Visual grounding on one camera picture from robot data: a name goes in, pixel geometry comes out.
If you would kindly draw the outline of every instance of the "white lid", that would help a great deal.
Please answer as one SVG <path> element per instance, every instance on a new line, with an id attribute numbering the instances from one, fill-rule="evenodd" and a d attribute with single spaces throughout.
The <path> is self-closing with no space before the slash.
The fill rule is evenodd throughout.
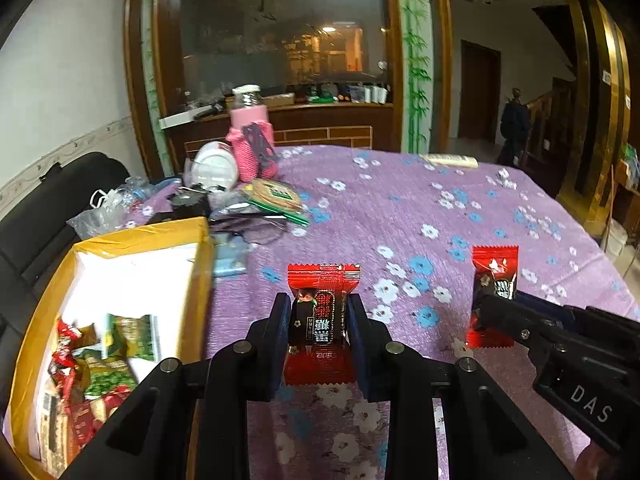
<path id="1" fill-rule="evenodd" d="M 231 189 L 238 181 L 238 165 L 230 146 L 216 140 L 205 144 L 193 160 L 191 177 L 207 190 Z"/>
<path id="2" fill-rule="evenodd" d="M 236 87 L 232 90 L 234 95 L 256 93 L 259 91 L 260 91 L 260 87 L 258 85 L 244 85 L 244 86 Z"/>

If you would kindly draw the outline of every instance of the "glass window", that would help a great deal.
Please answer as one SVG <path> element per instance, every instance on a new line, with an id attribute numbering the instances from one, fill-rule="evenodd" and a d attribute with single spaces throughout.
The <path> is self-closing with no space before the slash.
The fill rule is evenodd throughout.
<path id="1" fill-rule="evenodd" d="M 386 84 L 385 0 L 181 0 L 189 100 L 254 83 Z"/>

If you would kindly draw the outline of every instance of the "white wall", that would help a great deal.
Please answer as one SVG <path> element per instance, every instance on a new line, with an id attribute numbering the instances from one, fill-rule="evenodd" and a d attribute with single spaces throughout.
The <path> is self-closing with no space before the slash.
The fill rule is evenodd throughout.
<path id="1" fill-rule="evenodd" d="M 500 109 L 496 142 L 503 143 L 500 117 L 511 89 L 522 91 L 520 101 L 527 103 L 552 89 L 554 77 L 575 80 L 567 68 L 564 51 L 532 7 L 557 5 L 564 0 L 499 0 L 491 4 L 450 0 L 453 22 L 453 70 L 451 89 L 451 126 L 449 137 L 458 136 L 460 112 L 461 45 L 471 41 L 500 51 Z"/>
<path id="2" fill-rule="evenodd" d="M 69 140 L 130 115 L 123 5 L 34 0 L 26 9 L 0 50 L 0 187 Z M 144 174 L 133 135 L 92 149 Z"/>

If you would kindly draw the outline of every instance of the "screw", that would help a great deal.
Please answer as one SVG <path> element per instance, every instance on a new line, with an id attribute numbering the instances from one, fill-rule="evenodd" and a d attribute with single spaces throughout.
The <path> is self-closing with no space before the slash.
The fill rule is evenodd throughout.
<path id="1" fill-rule="evenodd" d="M 385 350 L 390 354 L 401 354 L 404 352 L 404 345 L 398 341 L 390 341 L 385 345 Z"/>
<path id="2" fill-rule="evenodd" d="M 253 346 L 246 339 L 241 339 L 234 343 L 233 349 L 236 354 L 246 354 Z"/>
<path id="3" fill-rule="evenodd" d="M 463 357 L 458 361 L 458 365 L 465 372 L 475 372 L 476 369 L 478 369 L 478 363 L 476 363 L 476 360 L 471 357 Z"/>
<path id="4" fill-rule="evenodd" d="M 168 359 L 164 359 L 160 363 L 160 369 L 165 374 L 170 374 L 171 372 L 175 372 L 179 365 L 180 361 L 178 361 L 178 359 L 176 359 L 175 357 L 169 357 Z"/>

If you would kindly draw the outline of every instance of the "doorway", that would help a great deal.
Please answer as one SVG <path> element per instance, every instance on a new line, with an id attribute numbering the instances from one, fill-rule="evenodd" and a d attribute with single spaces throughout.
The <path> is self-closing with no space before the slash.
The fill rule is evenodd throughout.
<path id="1" fill-rule="evenodd" d="M 500 102 L 500 51 L 462 40 L 458 137 L 495 143 Z"/>

